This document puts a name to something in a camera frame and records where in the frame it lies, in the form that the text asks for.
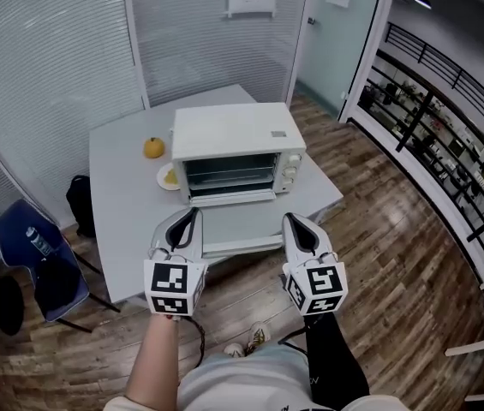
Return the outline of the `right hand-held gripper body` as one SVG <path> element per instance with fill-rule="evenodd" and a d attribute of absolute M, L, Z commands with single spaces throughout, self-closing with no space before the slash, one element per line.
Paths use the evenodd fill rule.
<path fill-rule="evenodd" d="M 284 289 L 301 315 L 333 313 L 349 293 L 345 266 L 335 254 L 322 254 L 298 265 L 285 263 Z"/>

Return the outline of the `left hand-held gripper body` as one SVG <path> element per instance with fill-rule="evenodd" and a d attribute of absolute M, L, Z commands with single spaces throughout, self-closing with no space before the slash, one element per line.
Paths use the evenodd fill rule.
<path fill-rule="evenodd" d="M 192 316 L 205 288 L 207 268 L 201 250 L 151 249 L 144 260 L 145 295 L 151 312 Z"/>

